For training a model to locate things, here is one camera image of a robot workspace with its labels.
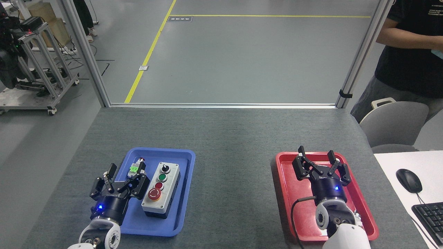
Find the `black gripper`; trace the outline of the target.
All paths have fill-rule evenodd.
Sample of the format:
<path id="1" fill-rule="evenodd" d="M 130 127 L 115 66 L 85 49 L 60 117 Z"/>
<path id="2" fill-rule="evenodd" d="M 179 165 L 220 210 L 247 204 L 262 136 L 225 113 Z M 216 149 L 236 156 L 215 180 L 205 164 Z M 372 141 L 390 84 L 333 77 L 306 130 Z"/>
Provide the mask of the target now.
<path id="1" fill-rule="evenodd" d="M 116 173 L 117 165 L 110 164 L 109 169 L 95 178 L 90 197 L 96 201 L 91 207 L 90 219 L 111 219 L 118 225 L 123 224 L 123 220 L 128 209 L 131 197 L 142 200 L 149 187 L 150 180 L 145 173 L 135 173 L 132 177 L 120 182 L 120 195 L 112 186 L 113 177 Z"/>
<path id="2" fill-rule="evenodd" d="M 304 146 L 298 148 L 298 155 L 294 158 L 292 166 L 298 180 L 310 178 L 312 195 L 315 196 L 315 205 L 324 200 L 338 198 L 347 202 L 347 197 L 343 186 L 351 183 L 348 165 L 340 162 L 330 150 L 327 153 L 331 168 L 326 176 L 323 176 L 324 170 L 317 164 L 310 161 L 304 149 Z"/>

